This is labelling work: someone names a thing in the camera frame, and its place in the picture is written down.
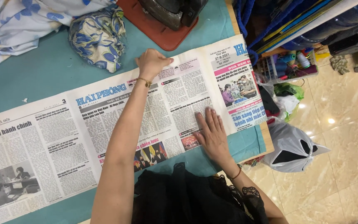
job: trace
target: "blue container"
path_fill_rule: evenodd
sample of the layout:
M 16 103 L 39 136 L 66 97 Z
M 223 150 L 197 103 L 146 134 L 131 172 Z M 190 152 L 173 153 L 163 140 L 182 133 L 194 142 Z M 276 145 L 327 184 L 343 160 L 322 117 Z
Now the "blue container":
M 312 47 L 315 43 L 322 42 L 336 32 L 350 29 L 356 25 L 358 25 L 358 5 L 282 46 L 287 50 L 300 51 L 306 47 Z

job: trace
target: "newspaper photo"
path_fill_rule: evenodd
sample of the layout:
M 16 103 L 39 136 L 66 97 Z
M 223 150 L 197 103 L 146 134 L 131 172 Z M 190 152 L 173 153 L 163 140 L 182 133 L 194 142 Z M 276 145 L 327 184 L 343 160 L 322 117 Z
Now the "newspaper photo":
M 153 80 L 134 172 L 200 145 L 196 113 L 227 135 L 266 120 L 241 35 L 174 56 Z M 139 69 L 0 113 L 0 223 L 95 188 Z

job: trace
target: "measuring tape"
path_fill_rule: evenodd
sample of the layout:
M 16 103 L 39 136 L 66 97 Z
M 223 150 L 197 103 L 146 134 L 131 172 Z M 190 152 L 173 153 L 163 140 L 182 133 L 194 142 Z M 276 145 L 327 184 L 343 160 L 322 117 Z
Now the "measuring tape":
M 304 26 L 306 26 L 308 23 L 315 20 L 317 17 L 321 16 L 322 14 L 326 13 L 329 9 L 337 5 L 338 3 L 342 2 L 343 0 L 336 0 L 328 3 L 326 6 L 322 7 L 319 11 L 313 13 L 311 16 L 305 18 L 302 20 L 299 24 L 295 25 L 294 27 L 290 28 L 280 36 L 274 38 L 271 42 L 267 43 L 265 46 L 259 48 L 256 53 L 261 54 L 265 52 L 268 48 L 271 48 L 272 46 L 276 45 L 277 43 L 281 42 L 283 39 L 286 39 L 287 37 L 294 34 L 296 31 L 300 30 Z

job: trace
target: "pink header bar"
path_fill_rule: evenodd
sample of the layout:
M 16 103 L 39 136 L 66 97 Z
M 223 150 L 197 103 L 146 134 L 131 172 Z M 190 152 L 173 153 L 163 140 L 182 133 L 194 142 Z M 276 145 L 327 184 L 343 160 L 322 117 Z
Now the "pink header bar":
M 236 69 L 236 68 L 239 68 L 241 66 L 244 66 L 244 65 L 247 65 L 247 64 L 250 64 L 251 63 L 251 60 L 250 59 L 246 59 L 246 60 L 243 60 L 243 61 L 240 61 L 240 62 L 237 62 L 235 64 L 232 64 L 230 66 L 227 66 L 227 67 L 224 67 L 223 69 L 219 69 L 219 70 L 216 70 L 214 71 L 214 74 L 215 76 L 218 76 L 220 74 L 223 74 L 223 73 L 226 73 L 232 69 Z
M 262 102 L 262 99 L 259 99 L 258 101 L 255 101 L 255 102 L 252 102 L 250 104 L 244 105 L 244 106 L 242 106 L 240 108 L 230 110 L 229 114 L 233 114 L 233 113 L 239 112 L 240 110 L 247 109 L 248 107 L 251 107 L 253 105 L 259 104 L 260 102 Z

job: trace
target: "gold bracelet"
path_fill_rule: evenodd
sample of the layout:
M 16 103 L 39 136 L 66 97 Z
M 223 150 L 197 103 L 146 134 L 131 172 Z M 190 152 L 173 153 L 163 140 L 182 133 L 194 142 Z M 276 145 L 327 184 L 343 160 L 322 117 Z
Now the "gold bracelet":
M 143 78 L 141 78 L 141 77 L 137 78 L 136 80 L 138 80 L 138 79 L 142 79 L 142 80 L 146 81 L 145 86 L 146 86 L 147 88 L 150 88 L 150 86 L 153 84 L 152 82 L 150 82 L 150 81 L 148 81 L 148 80 L 146 80 L 146 79 L 143 79 Z

